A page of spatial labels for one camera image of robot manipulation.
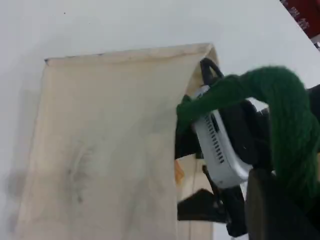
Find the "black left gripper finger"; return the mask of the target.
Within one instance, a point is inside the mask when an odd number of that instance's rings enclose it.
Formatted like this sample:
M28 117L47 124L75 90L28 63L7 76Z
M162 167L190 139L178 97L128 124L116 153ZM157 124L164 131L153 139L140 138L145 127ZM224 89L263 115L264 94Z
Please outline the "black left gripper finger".
M244 204L250 240L318 240L320 232L278 186L271 172L249 172Z

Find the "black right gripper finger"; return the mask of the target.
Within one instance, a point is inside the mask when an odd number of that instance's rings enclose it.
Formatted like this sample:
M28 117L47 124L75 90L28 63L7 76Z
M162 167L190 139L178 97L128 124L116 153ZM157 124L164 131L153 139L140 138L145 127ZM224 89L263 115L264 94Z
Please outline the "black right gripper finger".
M201 188L177 203L177 220L225 222L226 212L213 193Z

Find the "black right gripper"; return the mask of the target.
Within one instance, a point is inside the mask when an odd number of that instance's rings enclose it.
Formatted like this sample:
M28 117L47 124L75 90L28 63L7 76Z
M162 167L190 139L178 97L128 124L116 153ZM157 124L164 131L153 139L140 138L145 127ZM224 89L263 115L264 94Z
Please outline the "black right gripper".
M221 109L221 118L237 156L253 168L272 170L269 112L256 110L249 100ZM174 158L201 153L197 134L189 125L176 123Z

